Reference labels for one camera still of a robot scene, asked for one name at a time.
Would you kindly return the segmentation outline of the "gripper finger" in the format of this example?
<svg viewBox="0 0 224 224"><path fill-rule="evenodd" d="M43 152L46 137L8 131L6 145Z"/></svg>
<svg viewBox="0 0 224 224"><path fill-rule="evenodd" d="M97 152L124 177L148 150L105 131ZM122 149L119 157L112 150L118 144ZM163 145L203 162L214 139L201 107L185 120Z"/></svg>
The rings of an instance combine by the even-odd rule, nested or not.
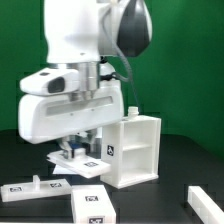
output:
<svg viewBox="0 0 224 224"><path fill-rule="evenodd" d="M97 130L92 129L85 132L86 136L84 137L83 142L86 144L92 145L95 142L95 138L97 136Z"/></svg>
<svg viewBox="0 0 224 224"><path fill-rule="evenodd" d="M65 159L74 158L74 149L72 148L72 144L69 141L61 140L59 146L63 150L63 157Z"/></svg>

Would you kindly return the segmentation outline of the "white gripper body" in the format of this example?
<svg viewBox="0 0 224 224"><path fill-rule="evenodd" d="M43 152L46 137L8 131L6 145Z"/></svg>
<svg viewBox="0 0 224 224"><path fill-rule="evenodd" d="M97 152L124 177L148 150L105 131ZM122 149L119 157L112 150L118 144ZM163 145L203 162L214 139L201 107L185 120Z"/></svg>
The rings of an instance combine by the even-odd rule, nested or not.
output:
<svg viewBox="0 0 224 224"><path fill-rule="evenodd" d="M38 144L116 123L123 114L119 81L102 81L88 100L72 101L70 94L25 95L19 103L19 134Z"/></svg>

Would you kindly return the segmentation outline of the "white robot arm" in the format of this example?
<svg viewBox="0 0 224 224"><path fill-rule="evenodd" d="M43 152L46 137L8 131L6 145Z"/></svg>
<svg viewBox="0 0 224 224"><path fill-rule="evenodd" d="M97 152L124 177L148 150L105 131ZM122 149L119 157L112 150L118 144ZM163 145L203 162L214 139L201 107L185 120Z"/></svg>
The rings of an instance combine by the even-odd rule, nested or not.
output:
<svg viewBox="0 0 224 224"><path fill-rule="evenodd" d="M60 141L120 121L120 81L100 68L104 56L125 60L146 49L152 22L144 0L44 0L48 66L20 81L19 134L37 144Z"/></svg>

